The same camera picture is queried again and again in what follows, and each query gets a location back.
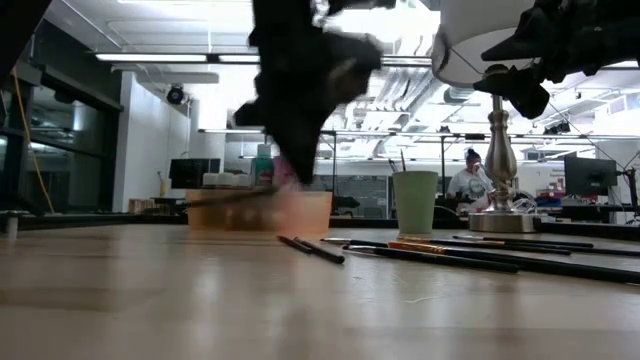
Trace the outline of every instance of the metal lamp stand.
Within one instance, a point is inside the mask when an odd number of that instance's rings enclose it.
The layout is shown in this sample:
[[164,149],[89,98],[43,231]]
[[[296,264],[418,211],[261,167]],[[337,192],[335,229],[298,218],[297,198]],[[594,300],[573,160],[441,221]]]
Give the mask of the metal lamp stand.
[[485,162],[487,176],[495,186],[495,197],[491,206],[480,213],[469,214],[471,231],[500,233],[535,232],[534,215],[517,211],[513,207],[514,192],[511,180],[518,167],[507,135],[509,113],[502,108],[502,97],[493,95],[493,111],[489,114],[491,143]]

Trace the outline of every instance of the table surface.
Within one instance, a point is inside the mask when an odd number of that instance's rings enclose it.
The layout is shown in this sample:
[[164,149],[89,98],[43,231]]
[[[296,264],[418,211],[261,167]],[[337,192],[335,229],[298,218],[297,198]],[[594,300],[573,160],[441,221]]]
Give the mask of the table surface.
[[[640,271],[640,259],[538,257]],[[24,232],[0,250],[3,360],[637,360],[639,337],[631,285],[355,255],[337,266],[176,225]]]

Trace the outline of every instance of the green cup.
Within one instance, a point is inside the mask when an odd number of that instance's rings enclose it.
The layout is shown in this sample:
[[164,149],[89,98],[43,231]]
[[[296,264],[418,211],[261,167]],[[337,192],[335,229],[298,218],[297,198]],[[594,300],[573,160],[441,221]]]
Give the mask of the green cup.
[[393,174],[400,235],[431,234],[438,176],[438,173],[433,171],[404,171]]

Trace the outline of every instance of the lamp base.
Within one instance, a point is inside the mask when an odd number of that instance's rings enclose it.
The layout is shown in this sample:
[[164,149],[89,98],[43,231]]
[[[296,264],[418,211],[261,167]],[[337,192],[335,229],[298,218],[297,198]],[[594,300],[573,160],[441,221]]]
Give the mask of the lamp base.
[[532,214],[499,214],[479,213],[469,214],[469,230],[494,233],[533,233]]

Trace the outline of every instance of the lamp shade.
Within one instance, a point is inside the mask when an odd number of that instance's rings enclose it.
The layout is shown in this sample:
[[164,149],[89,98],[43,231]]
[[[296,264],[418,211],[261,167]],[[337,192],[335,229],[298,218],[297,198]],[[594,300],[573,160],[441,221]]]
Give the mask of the lamp shade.
[[[480,55],[513,35],[520,15],[534,0],[447,0],[440,9],[440,28],[433,45],[433,73],[456,87],[472,87],[496,64]],[[530,60],[500,62],[521,69]]]

